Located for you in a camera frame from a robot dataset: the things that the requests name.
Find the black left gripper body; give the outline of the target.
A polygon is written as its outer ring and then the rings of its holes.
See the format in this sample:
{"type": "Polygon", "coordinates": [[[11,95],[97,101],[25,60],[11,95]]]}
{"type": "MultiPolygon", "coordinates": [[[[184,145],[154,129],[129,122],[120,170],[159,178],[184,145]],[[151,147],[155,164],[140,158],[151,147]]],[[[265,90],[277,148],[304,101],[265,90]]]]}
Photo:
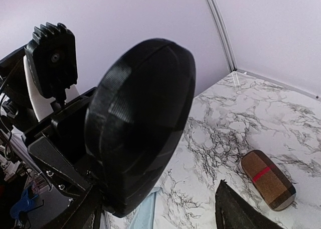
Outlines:
{"type": "Polygon", "coordinates": [[[64,196],[78,197],[90,187],[84,123],[95,90],[68,102],[22,135],[28,154],[64,196]]]}

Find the brown striped glasses case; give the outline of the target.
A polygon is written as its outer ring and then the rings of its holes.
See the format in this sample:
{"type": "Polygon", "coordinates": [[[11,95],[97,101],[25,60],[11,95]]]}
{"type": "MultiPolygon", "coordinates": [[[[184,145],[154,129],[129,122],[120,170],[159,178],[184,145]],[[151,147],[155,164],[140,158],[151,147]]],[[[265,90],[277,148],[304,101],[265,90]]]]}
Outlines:
{"type": "Polygon", "coordinates": [[[248,152],[241,160],[241,168],[270,209],[282,211],[294,202],[296,188],[262,151],[248,152]]]}

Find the black woven glasses case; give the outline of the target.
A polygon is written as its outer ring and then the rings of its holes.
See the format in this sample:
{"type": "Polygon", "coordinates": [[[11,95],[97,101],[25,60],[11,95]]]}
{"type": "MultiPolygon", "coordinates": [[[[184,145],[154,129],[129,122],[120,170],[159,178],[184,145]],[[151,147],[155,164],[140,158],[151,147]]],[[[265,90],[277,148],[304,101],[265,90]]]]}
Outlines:
{"type": "Polygon", "coordinates": [[[91,172],[116,217],[148,196],[183,134],[195,93],[191,52],[149,39],[106,72],[90,102],[84,139],[91,172]]]}

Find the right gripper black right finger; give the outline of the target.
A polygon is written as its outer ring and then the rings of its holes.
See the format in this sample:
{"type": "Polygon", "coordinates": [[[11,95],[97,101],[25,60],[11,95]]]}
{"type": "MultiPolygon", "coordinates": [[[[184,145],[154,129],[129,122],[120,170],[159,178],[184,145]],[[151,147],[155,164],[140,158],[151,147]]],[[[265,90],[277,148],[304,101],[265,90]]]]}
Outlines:
{"type": "Polygon", "coordinates": [[[278,224],[256,211],[224,180],[215,193],[215,217],[217,228],[278,228],[278,224]]]}

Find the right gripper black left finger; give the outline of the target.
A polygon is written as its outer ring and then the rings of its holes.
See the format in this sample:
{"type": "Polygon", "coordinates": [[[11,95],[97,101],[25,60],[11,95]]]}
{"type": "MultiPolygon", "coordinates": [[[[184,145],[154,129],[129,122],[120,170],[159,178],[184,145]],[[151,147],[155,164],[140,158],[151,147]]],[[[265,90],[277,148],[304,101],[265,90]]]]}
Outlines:
{"type": "Polygon", "coordinates": [[[91,186],[55,219],[42,228],[100,228],[102,194],[91,186]]]}

